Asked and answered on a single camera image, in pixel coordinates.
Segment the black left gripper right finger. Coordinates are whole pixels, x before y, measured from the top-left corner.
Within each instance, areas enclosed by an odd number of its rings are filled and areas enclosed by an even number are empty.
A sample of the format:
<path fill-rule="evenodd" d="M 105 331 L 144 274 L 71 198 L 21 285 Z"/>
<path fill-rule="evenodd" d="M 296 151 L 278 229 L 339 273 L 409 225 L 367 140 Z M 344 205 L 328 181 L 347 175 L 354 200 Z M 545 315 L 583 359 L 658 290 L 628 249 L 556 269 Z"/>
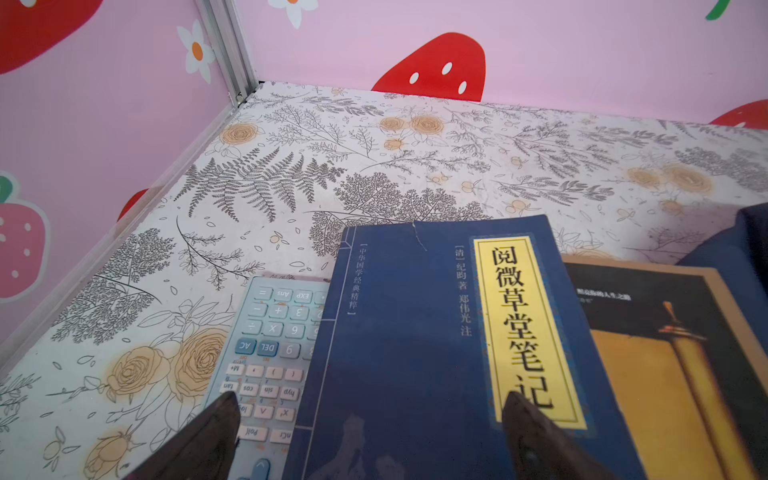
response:
<path fill-rule="evenodd" d="M 519 392 L 507 395 L 502 426 L 517 479 L 617 479 Z"/>

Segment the dark blue Chinese book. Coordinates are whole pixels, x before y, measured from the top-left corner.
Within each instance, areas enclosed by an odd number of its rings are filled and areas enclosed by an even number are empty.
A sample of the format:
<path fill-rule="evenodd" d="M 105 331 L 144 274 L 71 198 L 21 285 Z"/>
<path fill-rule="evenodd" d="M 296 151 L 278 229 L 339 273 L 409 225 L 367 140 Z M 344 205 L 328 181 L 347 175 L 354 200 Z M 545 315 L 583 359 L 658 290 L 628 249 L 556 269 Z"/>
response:
<path fill-rule="evenodd" d="M 548 219 L 346 228 L 287 479 L 511 479 L 509 393 L 645 475 Z"/>

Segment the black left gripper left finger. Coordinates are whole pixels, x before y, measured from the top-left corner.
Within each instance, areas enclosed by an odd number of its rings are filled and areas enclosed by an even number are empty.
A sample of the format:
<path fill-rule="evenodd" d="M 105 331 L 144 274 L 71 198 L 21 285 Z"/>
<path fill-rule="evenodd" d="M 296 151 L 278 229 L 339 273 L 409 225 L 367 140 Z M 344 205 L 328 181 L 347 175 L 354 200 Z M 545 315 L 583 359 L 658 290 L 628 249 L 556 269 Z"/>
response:
<path fill-rule="evenodd" d="M 227 479 L 240 421 L 236 395 L 221 394 L 126 479 Z"/>

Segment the brown black scroll book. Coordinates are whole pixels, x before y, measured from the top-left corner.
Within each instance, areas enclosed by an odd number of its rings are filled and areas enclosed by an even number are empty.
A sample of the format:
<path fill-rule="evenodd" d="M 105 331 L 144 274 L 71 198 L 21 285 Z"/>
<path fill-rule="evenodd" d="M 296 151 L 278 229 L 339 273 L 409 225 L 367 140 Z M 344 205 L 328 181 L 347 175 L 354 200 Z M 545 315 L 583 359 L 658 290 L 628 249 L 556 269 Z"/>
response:
<path fill-rule="evenodd" d="M 650 479 L 767 475 L 767 356 L 712 268 L 565 265 Z"/>

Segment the navy blue student backpack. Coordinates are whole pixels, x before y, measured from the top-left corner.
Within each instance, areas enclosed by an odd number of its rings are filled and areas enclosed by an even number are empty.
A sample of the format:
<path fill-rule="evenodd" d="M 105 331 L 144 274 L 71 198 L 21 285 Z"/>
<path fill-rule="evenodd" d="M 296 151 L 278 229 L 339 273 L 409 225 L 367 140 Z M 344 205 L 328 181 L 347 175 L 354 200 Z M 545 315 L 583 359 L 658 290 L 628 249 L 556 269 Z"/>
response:
<path fill-rule="evenodd" d="M 714 268 L 753 333 L 767 347 L 767 205 L 745 207 L 735 223 L 679 260 L 679 266 Z"/>

